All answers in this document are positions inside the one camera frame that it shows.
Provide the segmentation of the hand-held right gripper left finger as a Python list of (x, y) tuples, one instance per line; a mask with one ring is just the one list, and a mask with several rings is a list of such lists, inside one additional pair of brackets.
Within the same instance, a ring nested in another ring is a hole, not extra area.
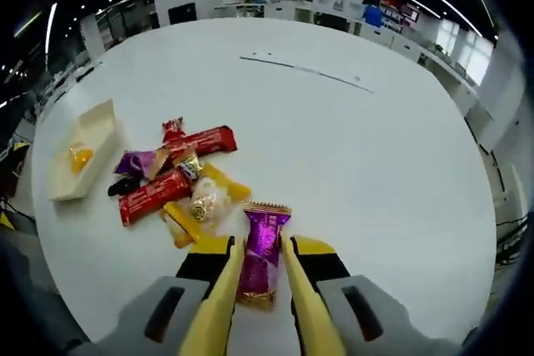
[(226, 355), (236, 296), (236, 239), (195, 244), (121, 312), (112, 355)]

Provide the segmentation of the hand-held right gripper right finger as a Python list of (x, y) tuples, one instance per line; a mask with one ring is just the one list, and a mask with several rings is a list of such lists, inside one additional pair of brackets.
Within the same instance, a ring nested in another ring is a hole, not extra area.
[(327, 243), (290, 238), (291, 312), (303, 355), (420, 355), (406, 308), (351, 275)]

